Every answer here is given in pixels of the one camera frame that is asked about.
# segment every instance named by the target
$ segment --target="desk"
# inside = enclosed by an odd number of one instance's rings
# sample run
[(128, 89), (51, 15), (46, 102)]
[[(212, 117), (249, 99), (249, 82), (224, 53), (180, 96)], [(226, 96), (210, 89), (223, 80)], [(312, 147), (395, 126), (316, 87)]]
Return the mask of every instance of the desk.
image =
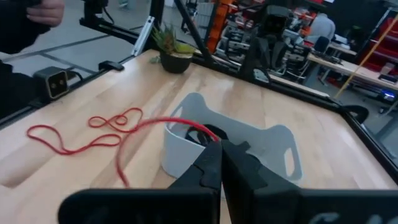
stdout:
[[(342, 65), (336, 64), (336, 63), (327, 62), (327, 61), (325, 61), (325, 60), (323, 60), (321, 58), (318, 58), (318, 57), (314, 56), (313, 54), (310, 54), (308, 56), (308, 59), (310, 61), (316, 62), (316, 63), (318, 63), (318, 64), (320, 64), (322, 66), (326, 66), (326, 67), (328, 67), (330, 69), (336, 70), (337, 72), (341, 72), (344, 75), (349, 75), (349, 74), (351, 74), (352, 72), (354, 72), (358, 68), (358, 65), (353, 64), (353, 63), (349, 63), (349, 62), (346, 62), (346, 61), (342, 61), (341, 62)], [(371, 70), (369, 70), (367, 68), (364, 68), (364, 67), (361, 67), (355, 73), (355, 77), (356, 78), (360, 78), (360, 79), (362, 79), (364, 81), (370, 82), (370, 83), (375, 84), (375, 85), (383, 86), (383, 87), (388, 88), (390, 90), (398, 91), (398, 83), (391, 84), (391, 83), (388, 83), (388, 82), (384, 82), (384, 81), (378, 79), (379, 75), (380, 75), (380, 73), (371, 71)], [(326, 77), (327, 77), (327, 73), (325, 73), (322, 76), (321, 80), (324, 81)]]
[(330, 43), (329, 47), (334, 50), (334, 52), (332, 53), (332, 55), (334, 55), (334, 57), (339, 58), (342, 52), (346, 53), (346, 54), (354, 55), (354, 56), (356, 55), (355, 51), (346, 49), (346, 48), (342, 47), (340, 44), (337, 44), (334, 42)]
[[(0, 223), (55, 224), (58, 206), (67, 195), (88, 187), (122, 187), (113, 163), (116, 148), (59, 156), (28, 139), (28, 127), (52, 125), (66, 147), (74, 149), (99, 134), (112, 133), (109, 128), (88, 128), (87, 119), (93, 115), (110, 118), (135, 106), (144, 110), (144, 118), (167, 116), (193, 91), (226, 116), (260, 128), (290, 128), (302, 160), (302, 187), (397, 188), (338, 114), (199, 65), (191, 65), (184, 75), (169, 74), (160, 64), (149, 63), (156, 54), (144, 52), (126, 62), (124, 71), (110, 71), (0, 131)], [(35, 134), (55, 141), (47, 131)], [(163, 136), (160, 124), (126, 143), (121, 164), (132, 187), (164, 188), (174, 181), (160, 166)], [(221, 205), (221, 222), (230, 223), (226, 202)]]

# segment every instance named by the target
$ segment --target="black clamp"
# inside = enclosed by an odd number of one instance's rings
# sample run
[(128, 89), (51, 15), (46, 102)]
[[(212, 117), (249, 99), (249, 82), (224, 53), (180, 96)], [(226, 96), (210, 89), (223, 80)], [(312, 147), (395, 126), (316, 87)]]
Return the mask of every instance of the black clamp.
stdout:
[(111, 61), (104, 61), (98, 64), (98, 70), (116, 70), (116, 71), (123, 71), (124, 66), (121, 65), (120, 63), (117, 62), (111, 62)]

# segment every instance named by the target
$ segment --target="floor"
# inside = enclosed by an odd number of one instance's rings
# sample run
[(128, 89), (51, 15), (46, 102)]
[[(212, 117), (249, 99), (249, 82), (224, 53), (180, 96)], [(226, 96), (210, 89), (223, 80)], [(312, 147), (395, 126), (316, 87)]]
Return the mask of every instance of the floor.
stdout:
[[(130, 43), (79, 25), (79, 19), (83, 17), (83, 1), (64, 1), (66, 5), (65, 15), (59, 27), (40, 36), (34, 45), (24, 49), (19, 54), (0, 53), (0, 59), (13, 65), (15, 72), (26, 75), (32, 75), (48, 66), (56, 66), (61, 68), (73, 67), (83, 77), (88, 77), (98, 71), (100, 62), (104, 60), (118, 62), (130, 55), (132, 50)], [(120, 9), (119, 2), (111, 0), (107, 9), (116, 25), (133, 29), (143, 25), (149, 15), (149, 8), (150, 1), (148, 0), (129, 0), (128, 9)], [(184, 34), (178, 29), (182, 17), (176, 8), (165, 7), (163, 21), (175, 27), (177, 37), (180, 40), (195, 44), (190, 35)], [(314, 84), (312, 88), (331, 96), (338, 91), (331, 85), (323, 86), (321, 83)], [(356, 104), (368, 108), (371, 115), (365, 125), (373, 133), (378, 132), (391, 119), (390, 116), (380, 118), (378, 115), (380, 105), (353, 91), (345, 91), (339, 100), (344, 104)], [(383, 141), (393, 155), (398, 154), (398, 147), (396, 147), (398, 138), (396, 136), (398, 136), (398, 129)]]

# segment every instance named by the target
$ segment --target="red wire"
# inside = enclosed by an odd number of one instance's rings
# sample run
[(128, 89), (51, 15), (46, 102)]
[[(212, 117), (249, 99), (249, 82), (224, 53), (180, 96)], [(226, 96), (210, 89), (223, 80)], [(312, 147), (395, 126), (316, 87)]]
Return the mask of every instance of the red wire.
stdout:
[[(119, 125), (119, 126), (124, 126), (128, 123), (128, 118), (126, 116), (126, 114), (130, 111), (138, 111), (140, 112), (140, 118), (138, 120), (138, 123), (132, 127), (129, 130), (123, 130), (123, 129), (119, 129), (117, 126), (113, 125), (112, 122), (114, 122), (115, 124)], [(204, 125), (202, 124), (198, 124), (194, 121), (190, 121), (187, 119), (182, 119), (182, 118), (170, 118), (170, 117), (159, 117), (159, 118), (153, 118), (153, 119), (145, 119), (145, 120), (141, 120), (142, 116), (144, 115), (144, 113), (142, 112), (142, 110), (140, 108), (129, 108), (128, 110), (126, 110), (125, 112), (123, 112), (122, 114), (118, 114), (116, 116), (113, 116), (110, 119), (105, 119), (101, 116), (94, 116), (91, 117), (88, 120), (88, 126), (91, 128), (101, 128), (103, 126), (109, 125), (110, 127), (112, 127), (114, 130), (120, 132), (120, 133), (126, 133), (126, 135), (122, 138), (121, 136), (117, 135), (117, 134), (103, 134), (101, 136), (98, 136), (96, 139), (92, 140), (90, 143), (88, 143), (87, 145), (76, 149), (76, 150), (69, 150), (66, 149), (65, 146), (63, 145), (63, 140), (61, 137), (61, 134), (58, 132), (58, 130), (56, 130), (55, 128), (49, 126), (49, 125), (45, 125), (45, 124), (39, 124), (39, 125), (35, 125), (30, 127), (27, 131), (26, 131), (26, 135), (28, 138), (31, 138), (33, 140), (36, 140), (38, 142), (41, 142), (42, 144), (45, 144), (47, 147), (49, 147), (51, 150), (53, 150), (54, 152), (56, 152), (57, 154), (63, 155), (63, 156), (70, 156), (79, 152), (83, 152), (93, 146), (104, 146), (104, 147), (113, 147), (113, 146), (119, 146), (119, 149), (116, 151), (116, 159), (115, 159), (115, 166), (116, 166), (116, 172), (119, 176), (119, 178), (122, 180), (123, 184), (125, 187), (130, 187), (129, 181), (126, 177), (126, 175), (123, 172), (123, 169), (121, 168), (121, 156), (123, 153), (123, 146), (124, 143), (126, 142), (126, 139), (131, 135), (136, 133), (138, 130), (140, 130), (141, 128), (143, 128), (144, 126), (148, 126), (148, 125), (152, 125), (152, 124), (156, 124), (156, 123), (163, 123), (163, 122), (175, 122), (175, 123), (182, 123), (182, 124), (187, 124), (190, 126), (193, 126), (201, 131), (206, 132), (207, 134), (209, 134), (215, 141), (218, 141), (218, 137), (217, 135), (215, 135), (213, 132), (211, 132), (208, 128), (206, 128)], [(103, 123), (102, 124), (93, 124), (93, 120), (98, 119), (98, 120), (102, 120)], [(48, 129), (52, 132), (54, 132), (57, 137), (60, 140), (60, 149), (57, 149), (56, 147), (54, 147), (53, 145), (51, 145), (49, 142), (47, 142), (46, 140), (34, 136), (31, 134), (31, 132), (37, 128), (44, 128), (44, 129)], [(104, 138), (116, 138), (118, 141), (116, 143), (98, 143), (97, 141), (99, 141), (100, 139), (104, 139)]]

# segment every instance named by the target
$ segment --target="black cable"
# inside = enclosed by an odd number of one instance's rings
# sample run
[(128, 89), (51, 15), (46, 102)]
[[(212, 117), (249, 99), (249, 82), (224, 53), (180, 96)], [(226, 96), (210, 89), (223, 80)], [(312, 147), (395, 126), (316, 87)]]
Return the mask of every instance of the black cable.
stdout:
[(104, 10), (106, 16), (111, 20), (112, 24), (114, 24), (114, 20), (113, 20), (112, 16), (109, 15), (108, 11), (106, 10), (106, 7), (103, 7), (103, 10)]

